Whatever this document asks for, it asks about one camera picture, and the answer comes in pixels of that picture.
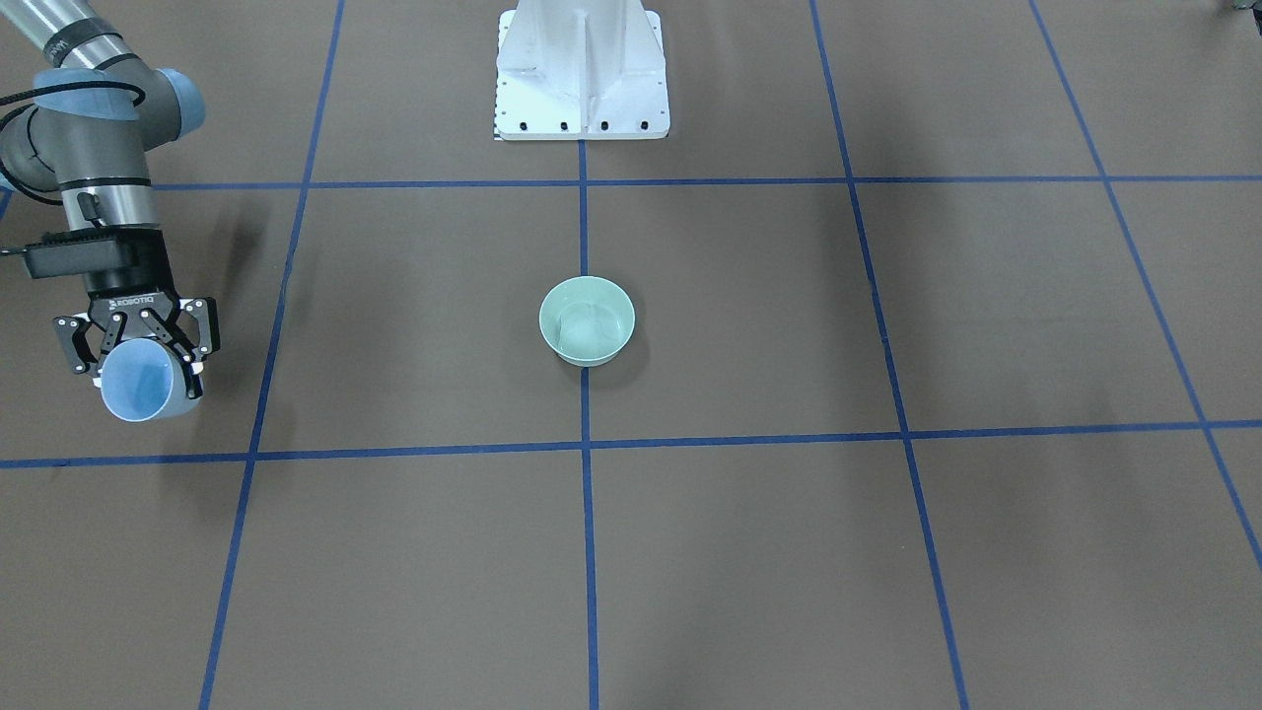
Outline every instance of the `robotiq logo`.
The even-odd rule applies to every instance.
[[[153,301],[154,301],[153,295],[136,295],[135,298],[111,298],[110,309],[117,310],[124,305],[139,305],[140,303],[153,303]]]

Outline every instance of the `grid line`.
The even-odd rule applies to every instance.
[[[968,184],[968,183],[1239,183],[1262,182],[1262,174],[1152,174],[1152,175],[856,175],[857,184]],[[716,177],[716,178],[592,178],[589,187],[679,187],[679,185],[757,185],[757,184],[847,184],[846,175],[825,177]],[[313,180],[300,182],[206,182],[155,184],[160,192],[225,189],[451,189],[505,187],[577,187],[578,179],[390,179],[390,180]]]
[[[321,83],[319,98],[316,102],[316,116],[312,120],[310,143],[307,148],[307,163],[303,168],[302,188],[298,193],[298,206],[294,211],[293,230],[289,235],[289,250],[285,253],[285,267],[280,276],[280,291],[276,296],[276,311],[271,324],[271,339],[268,344],[268,361],[262,371],[262,383],[259,387],[259,405],[255,414],[254,431],[250,435],[250,451],[246,457],[245,472],[241,475],[241,493],[237,498],[236,517],[232,523],[232,540],[228,544],[227,562],[223,569],[223,584],[220,589],[220,603],[215,614],[215,629],[211,634],[211,648],[206,660],[206,676],[202,681],[202,695],[198,705],[199,710],[209,710],[211,696],[215,691],[215,673],[218,670],[220,648],[223,643],[223,628],[227,623],[228,603],[232,598],[232,583],[236,576],[237,556],[241,551],[241,537],[245,530],[246,511],[250,507],[250,489],[254,484],[255,464],[259,460],[259,445],[262,439],[262,425],[268,415],[268,399],[271,395],[271,380],[275,375],[276,352],[280,347],[280,332],[285,319],[286,293],[289,277],[293,275],[294,255],[298,251],[298,241],[302,236],[303,217],[307,211],[307,198],[310,193],[312,174],[316,170],[316,154],[319,149],[319,134],[324,121],[324,105],[328,101],[328,91],[333,79],[333,67],[337,61],[337,45],[341,38],[342,16],[346,10],[346,0],[338,0],[333,15],[332,35],[328,43],[328,54],[324,59],[324,76]]]
[[[587,141],[578,141],[578,275],[586,276],[588,252]],[[599,609],[596,597],[596,503],[592,493],[592,372],[579,376],[579,450],[583,459],[583,551],[587,578],[587,706],[601,707]]]
[[[938,561],[938,546],[934,542],[933,525],[929,521],[929,507],[925,503],[924,488],[920,486],[920,467],[916,464],[916,451],[910,436],[907,425],[907,412],[904,407],[902,391],[899,386],[899,371],[893,361],[893,346],[890,342],[890,330],[886,327],[885,309],[881,305],[881,288],[877,282],[876,267],[872,262],[872,251],[868,247],[867,228],[863,223],[863,208],[859,204],[858,184],[854,182],[854,169],[851,163],[851,151],[846,141],[846,126],[842,121],[840,105],[837,98],[837,84],[833,82],[833,71],[828,61],[828,45],[824,42],[824,28],[819,21],[819,6],[815,0],[810,1],[811,21],[815,25],[815,43],[819,47],[819,61],[824,72],[824,84],[828,88],[828,101],[833,111],[833,124],[837,129],[837,145],[842,153],[842,166],[846,169],[847,189],[851,197],[851,209],[854,212],[854,228],[858,232],[859,248],[863,252],[863,269],[867,271],[868,284],[872,286],[872,309],[876,314],[877,330],[881,335],[881,346],[885,348],[886,373],[890,378],[890,395],[893,399],[893,409],[899,415],[899,435],[902,441],[902,451],[907,460],[907,474],[911,478],[911,491],[916,499],[916,513],[920,517],[920,532],[924,537],[925,556],[929,561],[929,574],[934,584],[934,594],[938,598],[938,614],[941,618],[943,637],[946,642],[946,653],[950,660],[952,676],[955,681],[955,695],[959,700],[960,710],[969,710],[968,689],[964,682],[964,668],[960,663],[959,651],[955,644],[955,631],[950,618],[950,605],[946,602],[946,588],[943,584],[941,566]]]
[[[1213,430],[1262,430],[1262,420],[1223,420],[1206,424]],[[968,440],[1001,438],[1092,436],[1109,434],[1151,434],[1200,431],[1200,422],[1138,422],[1121,425],[1064,425],[1049,428],[994,428],[968,430],[910,430],[907,436],[921,440]],[[592,451],[627,449],[702,449],[729,446],[795,446],[804,444],[856,444],[867,441],[901,441],[901,431],[838,433],[838,434],[785,434],[753,436],[698,436],[650,439],[593,439],[587,443]],[[259,451],[255,462],[319,462],[339,459],[387,459],[425,457],[476,457],[482,454],[534,454],[543,451],[582,451],[578,441],[529,441],[517,444],[458,444],[432,446],[392,446],[377,449],[299,449]],[[80,457],[44,459],[3,459],[0,472],[20,469],[86,469],[98,467],[143,467],[154,464],[216,464],[245,463],[247,451],[220,454],[156,454],[140,457]]]
[[[1078,119],[1078,126],[1083,131],[1083,139],[1087,141],[1087,148],[1092,153],[1092,160],[1095,161],[1095,168],[1100,175],[1100,183],[1104,185],[1104,190],[1108,193],[1109,203],[1113,206],[1113,213],[1117,217],[1118,226],[1122,228],[1122,236],[1126,238],[1126,246],[1131,252],[1131,259],[1135,261],[1135,267],[1140,274],[1140,280],[1143,282],[1143,290],[1147,293],[1148,303],[1152,305],[1152,311],[1156,314],[1157,322],[1161,325],[1161,333],[1165,335],[1166,346],[1170,349],[1170,357],[1174,358],[1175,367],[1179,370],[1179,377],[1182,380],[1184,390],[1188,393],[1188,400],[1191,402],[1193,411],[1196,414],[1196,422],[1200,425],[1201,433],[1205,436],[1205,444],[1209,445],[1209,451],[1214,458],[1214,465],[1218,467],[1218,474],[1223,479],[1223,486],[1227,488],[1227,494],[1232,501],[1232,507],[1235,508],[1235,516],[1241,522],[1241,528],[1243,528],[1244,538],[1248,541],[1249,549],[1253,551],[1253,561],[1258,566],[1258,570],[1262,571],[1262,546],[1258,545],[1257,535],[1253,532],[1253,525],[1249,522],[1248,513],[1244,511],[1244,503],[1241,501],[1239,492],[1235,489],[1235,482],[1232,480],[1232,474],[1227,468],[1227,462],[1223,460],[1223,454],[1218,449],[1218,441],[1214,439],[1214,431],[1209,426],[1209,420],[1205,417],[1200,397],[1196,395],[1196,388],[1191,382],[1188,366],[1179,351],[1179,343],[1175,340],[1174,329],[1170,327],[1165,310],[1161,308],[1161,300],[1157,298],[1157,290],[1152,285],[1152,280],[1148,277],[1148,271],[1143,265],[1143,257],[1140,255],[1140,247],[1135,242],[1135,235],[1131,232],[1131,226],[1126,219],[1126,213],[1122,211],[1122,204],[1118,202],[1117,192],[1113,189],[1112,178],[1104,169],[1104,160],[1100,158],[1099,150],[1095,146],[1095,140],[1092,137],[1092,131],[1087,126],[1087,117],[1083,113],[1082,106],[1078,103],[1073,87],[1069,84],[1069,76],[1065,73],[1065,67],[1060,61],[1060,54],[1056,52],[1056,45],[1051,39],[1051,32],[1047,29],[1047,24],[1044,21],[1042,13],[1039,11],[1039,3],[1037,0],[1029,0],[1029,3],[1030,11],[1034,13],[1035,23],[1039,25],[1039,32],[1042,33],[1044,43],[1047,45],[1047,53],[1051,55],[1051,62],[1056,68],[1056,74],[1060,77],[1061,87],[1065,90],[1069,105],[1073,107],[1074,116]]]

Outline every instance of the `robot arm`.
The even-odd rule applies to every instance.
[[[34,103],[0,117],[0,187],[62,204],[68,223],[0,255],[21,255],[32,277],[83,276],[87,311],[53,319],[72,372],[100,386],[115,346],[153,338],[183,363],[188,399],[199,399],[202,362],[218,349],[215,300],[175,290],[145,151],[202,124],[201,93],[174,69],[149,68],[83,0],[0,0],[0,13],[53,66],[33,91],[3,100]],[[182,313],[196,340],[177,324]],[[87,342],[93,325],[105,333],[98,353]]]
[[[1253,10],[1253,23],[1262,34],[1262,0],[1232,0],[1232,6],[1237,10]]]

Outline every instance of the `blue cup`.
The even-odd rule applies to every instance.
[[[100,375],[105,409],[124,422],[177,417],[202,401],[188,399],[177,354],[148,337],[119,343],[106,354]]]

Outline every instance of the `brown floor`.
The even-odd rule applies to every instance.
[[[1229,1],[655,0],[671,135],[583,146],[491,139],[505,0],[93,6],[207,96],[149,163],[225,347],[124,425],[0,260],[0,707],[1257,706]]]

